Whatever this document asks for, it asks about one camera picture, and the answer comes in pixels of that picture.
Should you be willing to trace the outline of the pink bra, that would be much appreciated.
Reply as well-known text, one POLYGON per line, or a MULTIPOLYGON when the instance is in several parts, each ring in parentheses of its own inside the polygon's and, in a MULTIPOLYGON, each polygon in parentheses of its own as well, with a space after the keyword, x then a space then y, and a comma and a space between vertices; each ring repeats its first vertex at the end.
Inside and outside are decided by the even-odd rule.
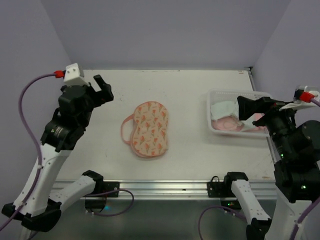
POLYGON ((226 132, 254 132, 262 131, 264 126, 255 126, 254 121, 259 120, 263 115, 256 113, 247 120, 239 120, 236 116, 227 116, 218 120, 212 120, 211 125, 215 130, 226 132))

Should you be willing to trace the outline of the mint green bra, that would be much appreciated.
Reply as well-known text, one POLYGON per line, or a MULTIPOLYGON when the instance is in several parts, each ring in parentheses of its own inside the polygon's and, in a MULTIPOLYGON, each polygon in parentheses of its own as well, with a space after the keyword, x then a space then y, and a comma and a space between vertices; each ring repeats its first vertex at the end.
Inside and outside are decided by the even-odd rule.
POLYGON ((210 107, 211 119, 213 121, 226 117, 239 117, 239 104, 236 101, 222 101, 212 104, 210 107))

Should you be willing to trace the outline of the pink patterned mesh laundry bag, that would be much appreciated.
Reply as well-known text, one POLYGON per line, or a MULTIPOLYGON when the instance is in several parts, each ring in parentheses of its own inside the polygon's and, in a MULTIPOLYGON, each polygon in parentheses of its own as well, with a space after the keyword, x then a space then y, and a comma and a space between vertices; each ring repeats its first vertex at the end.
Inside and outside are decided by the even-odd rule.
POLYGON ((147 101, 138 105, 133 114, 121 124, 122 141, 140 158, 157 158, 169 149, 168 141, 169 112, 157 101, 147 101), (133 122, 129 139, 125 139, 124 126, 133 122))

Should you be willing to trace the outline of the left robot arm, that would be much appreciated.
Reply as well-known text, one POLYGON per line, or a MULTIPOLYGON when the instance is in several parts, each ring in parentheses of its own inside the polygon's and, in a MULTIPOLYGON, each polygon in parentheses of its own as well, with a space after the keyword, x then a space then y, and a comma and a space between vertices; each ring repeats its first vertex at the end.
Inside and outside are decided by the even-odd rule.
POLYGON ((78 180, 51 195, 63 164, 89 125, 93 110, 114 99, 110 84, 99 74, 93 79, 99 91, 90 83, 61 87, 58 108, 36 143, 38 157, 29 178, 18 198, 1 210, 9 222, 18 220, 28 230, 48 232, 65 209, 82 197, 102 191, 103 176, 87 170, 78 180))

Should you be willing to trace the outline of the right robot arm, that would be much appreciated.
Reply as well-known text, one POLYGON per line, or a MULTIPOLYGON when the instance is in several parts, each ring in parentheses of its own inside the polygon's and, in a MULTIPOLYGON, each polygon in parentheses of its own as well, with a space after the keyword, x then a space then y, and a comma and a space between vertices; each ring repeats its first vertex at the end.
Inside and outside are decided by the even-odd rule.
POLYGON ((228 172, 223 183, 235 196, 246 219, 248 240, 298 240, 310 211, 320 202, 320 123, 296 125, 291 102, 270 97, 237 98, 238 117, 265 127, 279 159, 274 163, 275 209, 266 213, 243 172, 228 172))

